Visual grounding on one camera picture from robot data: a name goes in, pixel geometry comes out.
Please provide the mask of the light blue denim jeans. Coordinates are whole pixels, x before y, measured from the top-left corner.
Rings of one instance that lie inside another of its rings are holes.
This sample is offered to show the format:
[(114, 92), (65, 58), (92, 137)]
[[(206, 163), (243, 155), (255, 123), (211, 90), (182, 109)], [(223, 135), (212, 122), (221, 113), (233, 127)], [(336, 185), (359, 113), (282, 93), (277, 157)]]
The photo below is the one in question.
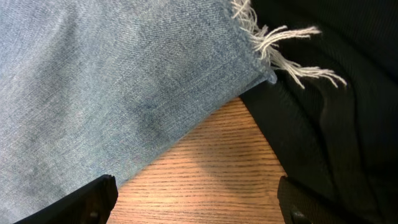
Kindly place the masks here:
[(276, 70), (343, 85), (277, 49), (317, 33), (258, 27), (249, 1), (2, 1), (1, 222), (122, 185)]

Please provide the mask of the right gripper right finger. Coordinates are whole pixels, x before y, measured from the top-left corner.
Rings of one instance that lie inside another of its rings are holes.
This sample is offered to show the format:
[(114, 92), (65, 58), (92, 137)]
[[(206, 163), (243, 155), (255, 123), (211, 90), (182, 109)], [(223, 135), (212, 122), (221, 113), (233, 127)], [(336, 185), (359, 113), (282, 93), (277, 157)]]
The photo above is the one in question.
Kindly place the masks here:
[(326, 198), (282, 176), (277, 190), (286, 224), (349, 224), (351, 218)]

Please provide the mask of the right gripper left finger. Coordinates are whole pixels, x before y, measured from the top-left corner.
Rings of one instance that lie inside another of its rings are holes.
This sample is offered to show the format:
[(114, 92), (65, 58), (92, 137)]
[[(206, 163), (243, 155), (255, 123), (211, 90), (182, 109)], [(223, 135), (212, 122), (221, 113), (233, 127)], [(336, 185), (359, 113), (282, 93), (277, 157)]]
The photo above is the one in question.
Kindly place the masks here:
[(105, 174), (15, 224), (106, 224), (117, 199), (115, 176)]

